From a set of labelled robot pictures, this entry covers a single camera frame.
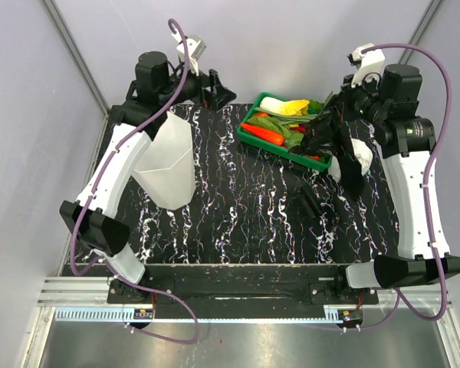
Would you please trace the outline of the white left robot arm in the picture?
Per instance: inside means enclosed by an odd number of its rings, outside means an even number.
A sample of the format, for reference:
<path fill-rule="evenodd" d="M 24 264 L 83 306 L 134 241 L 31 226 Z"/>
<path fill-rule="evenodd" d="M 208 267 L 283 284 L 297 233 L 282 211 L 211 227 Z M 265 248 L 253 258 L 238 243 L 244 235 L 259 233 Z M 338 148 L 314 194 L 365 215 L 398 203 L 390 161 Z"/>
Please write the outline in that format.
<path fill-rule="evenodd" d="M 112 109 L 116 124 L 106 152 L 77 198 L 61 204 L 71 245 L 81 242 L 105 259 L 132 302 L 147 300 L 151 285 L 130 247 L 130 228 L 116 219 L 128 181 L 161 209 L 188 205 L 196 190 L 192 128 L 169 109 L 192 101 L 219 111 L 235 98 L 214 69 L 201 73 L 192 60 L 172 67 L 159 51 L 141 54 L 125 102 Z"/>

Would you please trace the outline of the green leafy vegetable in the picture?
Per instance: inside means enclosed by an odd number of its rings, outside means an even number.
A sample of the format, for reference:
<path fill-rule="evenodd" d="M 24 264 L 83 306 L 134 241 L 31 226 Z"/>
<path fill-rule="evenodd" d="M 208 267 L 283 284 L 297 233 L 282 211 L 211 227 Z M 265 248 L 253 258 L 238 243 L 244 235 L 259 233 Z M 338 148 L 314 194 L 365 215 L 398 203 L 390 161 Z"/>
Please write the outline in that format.
<path fill-rule="evenodd" d="M 286 149 L 300 146 L 304 138 L 303 133 L 291 129 L 286 122 L 274 117 L 251 117 L 246 120 L 245 123 L 249 126 L 262 128 L 269 132 L 279 134 L 283 137 L 280 146 L 283 146 Z"/>

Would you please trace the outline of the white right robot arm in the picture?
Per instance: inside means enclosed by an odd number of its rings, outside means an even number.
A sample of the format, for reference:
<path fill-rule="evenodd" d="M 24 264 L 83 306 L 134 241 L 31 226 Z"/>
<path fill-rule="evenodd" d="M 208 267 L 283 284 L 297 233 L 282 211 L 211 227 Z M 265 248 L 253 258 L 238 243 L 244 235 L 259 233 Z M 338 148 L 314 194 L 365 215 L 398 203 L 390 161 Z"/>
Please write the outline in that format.
<path fill-rule="evenodd" d="M 383 171 L 399 221 L 395 255 L 378 255 L 370 263 L 346 268 L 333 285 L 338 301 L 349 304 L 361 288 L 429 285 L 460 274 L 460 257 L 452 255 L 442 230 L 429 162 L 435 144 L 432 122 L 417 116 L 422 75 L 417 67 L 390 64 L 383 76 L 365 74 L 355 83 L 343 79 L 340 97 L 352 120 L 373 125 Z"/>

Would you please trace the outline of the aluminium rail with slots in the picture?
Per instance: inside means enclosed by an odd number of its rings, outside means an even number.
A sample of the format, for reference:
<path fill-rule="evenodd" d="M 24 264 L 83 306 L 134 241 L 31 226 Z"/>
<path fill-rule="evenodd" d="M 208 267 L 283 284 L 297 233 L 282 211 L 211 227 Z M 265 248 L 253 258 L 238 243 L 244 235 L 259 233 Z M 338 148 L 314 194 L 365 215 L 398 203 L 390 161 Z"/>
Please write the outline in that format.
<path fill-rule="evenodd" d="M 370 307 L 391 309 L 396 296 L 390 291 L 361 293 L 351 301 L 339 301 L 325 293 L 322 284 L 304 283 L 282 294 L 212 294 L 187 291 L 164 280 L 161 294 L 136 295 L 117 280 L 52 278 L 46 280 L 38 300 L 54 307 L 55 317 L 66 321 L 148 324 L 351 324 L 352 313 Z"/>

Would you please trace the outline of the white and yellow cabbage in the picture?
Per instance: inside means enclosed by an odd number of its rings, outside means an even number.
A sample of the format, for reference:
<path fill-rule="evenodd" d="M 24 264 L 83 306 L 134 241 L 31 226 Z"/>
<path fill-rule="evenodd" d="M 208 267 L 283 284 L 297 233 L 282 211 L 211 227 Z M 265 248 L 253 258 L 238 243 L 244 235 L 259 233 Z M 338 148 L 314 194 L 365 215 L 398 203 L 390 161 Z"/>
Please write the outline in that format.
<path fill-rule="evenodd" d="M 309 100 L 279 100 L 274 97 L 264 97 L 259 107 L 271 113 L 285 116 L 308 115 Z"/>

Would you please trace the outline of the crumpled white paper ball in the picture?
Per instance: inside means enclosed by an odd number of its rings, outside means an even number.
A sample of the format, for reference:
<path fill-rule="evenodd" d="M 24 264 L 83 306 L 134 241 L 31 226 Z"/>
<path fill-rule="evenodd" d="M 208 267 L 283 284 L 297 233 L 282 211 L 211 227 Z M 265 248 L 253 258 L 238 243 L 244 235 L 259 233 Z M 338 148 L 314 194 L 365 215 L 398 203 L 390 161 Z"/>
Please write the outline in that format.
<path fill-rule="evenodd" d="M 362 140 L 352 138 L 351 142 L 354 156 L 361 166 L 360 175 L 364 177 L 368 173 L 373 161 L 373 152 Z M 332 161 L 327 172 L 332 176 L 335 182 L 341 181 L 342 174 L 345 170 L 340 168 L 340 162 L 336 156 L 332 156 Z"/>

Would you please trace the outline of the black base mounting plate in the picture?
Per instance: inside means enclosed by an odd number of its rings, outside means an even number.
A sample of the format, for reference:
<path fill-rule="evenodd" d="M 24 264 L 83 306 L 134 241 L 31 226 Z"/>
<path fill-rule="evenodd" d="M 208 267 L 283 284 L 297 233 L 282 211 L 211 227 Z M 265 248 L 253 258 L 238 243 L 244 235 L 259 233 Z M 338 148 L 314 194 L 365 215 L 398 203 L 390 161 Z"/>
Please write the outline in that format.
<path fill-rule="evenodd" d="M 369 291 L 384 292 L 376 288 L 363 290 L 349 289 L 340 265 L 168 265 L 151 264 L 148 266 L 149 276 L 146 286 L 160 290 L 158 287 L 164 280 L 187 291 L 210 292 L 212 294 L 234 294 L 242 291 L 245 294 L 282 294 L 293 290 L 295 285 L 310 283 L 322 284 L 327 295 L 339 301 L 351 301 L 353 297 Z M 87 276 L 73 278 L 75 281 L 86 278 L 103 278 L 115 280 L 103 265 L 93 267 Z"/>

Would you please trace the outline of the black trash bag roll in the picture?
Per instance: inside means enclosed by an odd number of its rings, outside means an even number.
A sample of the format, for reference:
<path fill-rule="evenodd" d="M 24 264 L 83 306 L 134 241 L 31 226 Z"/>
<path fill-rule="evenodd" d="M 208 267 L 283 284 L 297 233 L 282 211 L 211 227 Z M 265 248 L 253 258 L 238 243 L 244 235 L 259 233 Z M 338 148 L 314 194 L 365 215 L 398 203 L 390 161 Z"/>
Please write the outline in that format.
<path fill-rule="evenodd" d="M 324 214 L 316 193 L 307 185 L 300 186 L 293 194 L 292 201 L 299 205 L 311 219 L 319 218 Z"/>

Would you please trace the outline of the white faceted trash bin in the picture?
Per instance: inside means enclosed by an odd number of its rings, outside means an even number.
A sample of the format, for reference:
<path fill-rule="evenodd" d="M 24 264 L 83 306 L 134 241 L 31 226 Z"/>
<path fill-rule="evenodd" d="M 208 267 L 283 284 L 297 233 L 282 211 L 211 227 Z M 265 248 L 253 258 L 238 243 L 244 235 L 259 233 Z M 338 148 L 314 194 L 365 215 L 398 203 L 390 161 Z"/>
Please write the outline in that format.
<path fill-rule="evenodd" d="M 162 209 L 173 211 L 189 204 L 196 188 L 190 124 L 168 113 L 138 160 L 133 178 Z"/>

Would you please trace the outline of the green plastic vegetable tray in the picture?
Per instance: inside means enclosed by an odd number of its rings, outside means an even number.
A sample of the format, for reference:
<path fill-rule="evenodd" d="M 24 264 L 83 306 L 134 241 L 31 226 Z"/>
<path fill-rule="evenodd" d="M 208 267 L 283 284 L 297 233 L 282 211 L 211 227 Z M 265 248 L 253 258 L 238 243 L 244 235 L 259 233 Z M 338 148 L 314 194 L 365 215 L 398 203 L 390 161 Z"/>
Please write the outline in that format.
<path fill-rule="evenodd" d="M 259 95 L 258 99 L 254 102 L 252 105 L 251 109 L 248 111 L 247 115 L 245 116 L 244 120 L 242 123 L 245 123 L 246 120 L 251 118 L 252 114 L 260 108 L 260 102 L 264 97 L 274 97 L 279 100 L 286 100 L 283 97 L 278 97 L 276 95 L 270 94 L 270 93 L 262 93 Z M 324 102 L 319 102 L 316 100 L 309 100 L 310 101 L 310 106 L 308 109 L 308 115 L 311 114 L 319 114 L 321 110 L 323 109 L 324 105 L 328 102 L 327 100 Z M 327 153 L 321 153 L 321 154 L 316 154 L 315 156 L 308 156 L 308 155 L 297 155 L 293 153 L 289 153 L 288 150 L 284 148 L 283 146 L 275 146 L 274 144 L 271 144 L 269 142 L 266 142 L 262 139 L 257 138 L 256 136 L 251 135 L 250 133 L 246 132 L 243 130 L 240 125 L 237 128 L 237 134 L 239 135 L 241 141 L 243 143 L 247 143 L 250 146 L 257 147 L 259 149 L 262 149 L 268 153 L 273 153 L 283 159 L 288 159 L 293 163 L 297 163 L 299 165 L 302 165 L 308 169 L 314 169 L 318 172 L 324 172 L 326 171 L 331 164 L 332 161 L 332 156 L 327 154 Z M 305 133 L 305 127 L 304 125 L 291 125 L 289 126 L 293 130 L 297 130 L 301 133 Z"/>

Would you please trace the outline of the orange carrot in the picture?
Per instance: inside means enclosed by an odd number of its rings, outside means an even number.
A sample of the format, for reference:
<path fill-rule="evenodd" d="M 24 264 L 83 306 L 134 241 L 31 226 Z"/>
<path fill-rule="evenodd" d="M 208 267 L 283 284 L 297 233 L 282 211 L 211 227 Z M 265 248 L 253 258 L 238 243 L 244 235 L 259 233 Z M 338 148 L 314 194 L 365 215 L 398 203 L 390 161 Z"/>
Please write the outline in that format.
<path fill-rule="evenodd" d="M 274 131 L 266 130 L 265 128 L 253 126 L 247 123 L 242 123 L 240 127 L 251 135 L 274 144 L 275 146 L 282 146 L 284 144 L 284 137 Z"/>

